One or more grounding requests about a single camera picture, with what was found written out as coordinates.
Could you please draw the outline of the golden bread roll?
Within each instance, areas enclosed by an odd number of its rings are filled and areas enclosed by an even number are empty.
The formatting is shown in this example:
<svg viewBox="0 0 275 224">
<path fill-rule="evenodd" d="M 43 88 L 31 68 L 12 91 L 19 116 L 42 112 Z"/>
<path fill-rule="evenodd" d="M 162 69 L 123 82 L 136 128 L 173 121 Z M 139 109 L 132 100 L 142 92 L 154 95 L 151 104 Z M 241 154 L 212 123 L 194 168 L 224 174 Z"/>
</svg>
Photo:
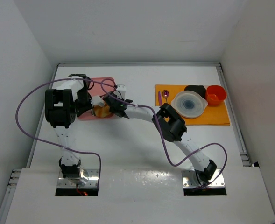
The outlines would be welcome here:
<svg viewBox="0 0 275 224">
<path fill-rule="evenodd" d="M 93 109 L 94 116 L 97 118 L 110 118 L 113 114 L 110 112 L 110 107 L 105 105 L 103 107 L 96 106 Z"/>
</svg>

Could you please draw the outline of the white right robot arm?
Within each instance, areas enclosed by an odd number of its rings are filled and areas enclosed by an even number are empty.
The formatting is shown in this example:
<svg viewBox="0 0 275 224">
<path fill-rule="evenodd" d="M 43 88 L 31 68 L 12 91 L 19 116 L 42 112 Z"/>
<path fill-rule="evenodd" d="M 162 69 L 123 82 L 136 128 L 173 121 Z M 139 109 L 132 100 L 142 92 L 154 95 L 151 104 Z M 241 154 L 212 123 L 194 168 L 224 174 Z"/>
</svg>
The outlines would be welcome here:
<svg viewBox="0 0 275 224">
<path fill-rule="evenodd" d="M 165 103 L 154 110 L 150 106 L 135 105 L 129 99 L 120 99 L 114 93 L 106 94 L 103 100 L 109 106 L 109 111 L 120 118 L 140 119 L 153 123 L 162 139 L 162 145 L 170 165 L 178 167 L 185 160 L 190 160 L 202 184 L 210 183 L 217 165 L 191 139 L 182 139 L 187 134 L 187 127 L 183 118 L 171 105 Z M 171 161 L 165 145 L 166 141 L 175 144 L 185 154 L 186 157 L 181 162 L 174 164 Z"/>
</svg>

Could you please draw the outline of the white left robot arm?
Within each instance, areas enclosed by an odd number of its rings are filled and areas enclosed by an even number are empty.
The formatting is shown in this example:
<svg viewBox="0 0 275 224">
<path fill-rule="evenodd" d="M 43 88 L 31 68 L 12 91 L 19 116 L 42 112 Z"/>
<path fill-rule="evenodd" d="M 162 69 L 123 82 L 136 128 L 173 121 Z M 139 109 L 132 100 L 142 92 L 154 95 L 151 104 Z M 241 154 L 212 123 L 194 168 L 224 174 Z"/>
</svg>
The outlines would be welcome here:
<svg viewBox="0 0 275 224">
<path fill-rule="evenodd" d="M 45 92 L 45 118 L 54 128 L 61 147 L 59 167 L 65 179 L 76 184 L 83 175 L 79 153 L 70 149 L 75 145 L 71 124 L 76 118 L 93 108 L 92 97 L 88 93 L 89 81 L 85 74 L 71 74 L 71 80 L 55 89 Z"/>
</svg>

